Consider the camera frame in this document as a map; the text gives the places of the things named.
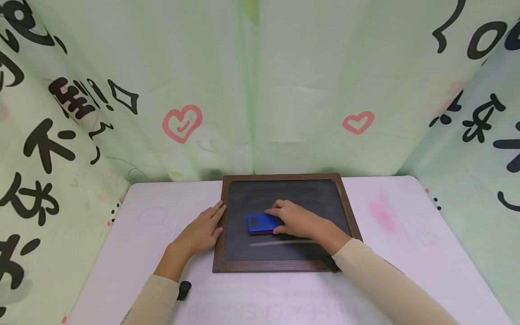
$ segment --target blue eraser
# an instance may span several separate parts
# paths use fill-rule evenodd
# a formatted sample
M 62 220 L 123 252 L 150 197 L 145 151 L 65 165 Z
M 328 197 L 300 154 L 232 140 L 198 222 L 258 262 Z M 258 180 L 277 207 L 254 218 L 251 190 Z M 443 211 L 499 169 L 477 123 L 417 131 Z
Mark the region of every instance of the blue eraser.
M 267 213 L 256 213 L 248 215 L 248 231 L 250 235 L 267 235 L 284 225 L 283 221 Z

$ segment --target beige sleeve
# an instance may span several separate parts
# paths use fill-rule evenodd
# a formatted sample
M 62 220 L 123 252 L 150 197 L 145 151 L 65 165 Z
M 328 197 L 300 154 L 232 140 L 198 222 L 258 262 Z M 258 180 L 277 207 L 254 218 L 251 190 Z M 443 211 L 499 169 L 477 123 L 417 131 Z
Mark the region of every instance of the beige sleeve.
M 170 325 L 179 284 L 152 275 L 146 281 L 121 325 Z
M 393 324 L 459 324 L 404 273 L 357 239 L 334 256 L 343 273 Z

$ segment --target curtain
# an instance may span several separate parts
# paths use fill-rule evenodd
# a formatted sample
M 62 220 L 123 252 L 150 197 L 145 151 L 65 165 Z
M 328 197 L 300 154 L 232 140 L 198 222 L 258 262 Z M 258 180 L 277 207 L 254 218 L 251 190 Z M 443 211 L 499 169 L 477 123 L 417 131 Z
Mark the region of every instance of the curtain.
M 520 323 L 520 21 L 400 173 L 419 178 L 437 209 Z
M 518 33 L 520 3 L 0 8 L 0 317 L 56 324 L 67 322 L 129 184 L 393 175 L 500 40 Z

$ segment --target table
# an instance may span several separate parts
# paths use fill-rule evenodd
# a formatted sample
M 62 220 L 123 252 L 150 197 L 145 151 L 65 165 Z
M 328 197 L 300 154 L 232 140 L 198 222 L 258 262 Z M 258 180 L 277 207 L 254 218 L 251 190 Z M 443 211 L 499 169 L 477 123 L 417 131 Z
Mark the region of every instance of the table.
M 343 178 L 365 243 L 461 324 L 512 324 L 421 184 L 411 176 Z M 69 325 L 119 324 L 163 250 L 220 199 L 221 181 L 133 185 Z M 214 274 L 193 258 L 179 324 L 390 324 L 342 273 Z

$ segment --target hand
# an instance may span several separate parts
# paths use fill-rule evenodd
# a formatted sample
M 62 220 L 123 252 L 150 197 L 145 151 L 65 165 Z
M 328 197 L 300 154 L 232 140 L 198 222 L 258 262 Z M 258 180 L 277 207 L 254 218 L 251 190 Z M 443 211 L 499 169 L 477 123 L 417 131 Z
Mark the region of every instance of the hand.
M 159 265 L 153 273 L 156 276 L 179 282 L 188 260 L 195 254 L 203 252 L 217 242 L 222 228 L 217 228 L 226 206 L 218 201 L 214 207 L 204 211 L 168 245 Z
M 273 234 L 311 238 L 319 243 L 329 254 L 336 254 L 351 237 L 332 221 L 322 218 L 289 200 L 277 200 L 265 213 L 277 216 L 285 223 L 273 230 Z
M 226 206 L 222 205 L 222 200 L 220 200 L 213 207 L 202 211 L 191 224 L 184 228 L 172 244 L 177 244 L 189 256 L 215 246 L 218 236 L 220 236 L 223 230 L 222 228 L 217 228 L 217 224 L 225 210 Z
M 314 239 L 317 230 L 322 228 L 327 221 L 289 200 L 277 200 L 272 208 L 266 210 L 265 213 L 277 216 L 285 223 L 285 226 L 278 226 L 274 229 L 275 235 L 287 233 Z

